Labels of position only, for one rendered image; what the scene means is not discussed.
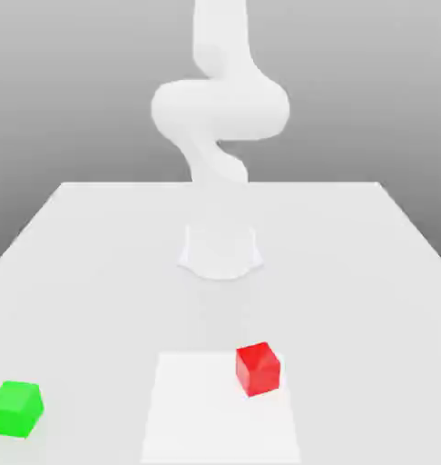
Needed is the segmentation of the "small red cube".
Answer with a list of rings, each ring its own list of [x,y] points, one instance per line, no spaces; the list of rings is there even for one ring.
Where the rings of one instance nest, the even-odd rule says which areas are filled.
[[[235,371],[248,397],[274,391],[280,386],[281,364],[266,341],[238,348]]]

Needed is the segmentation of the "small green cube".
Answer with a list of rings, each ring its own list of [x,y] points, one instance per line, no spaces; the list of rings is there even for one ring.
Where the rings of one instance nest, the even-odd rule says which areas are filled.
[[[0,386],[0,435],[26,439],[44,412],[38,384],[4,381]]]

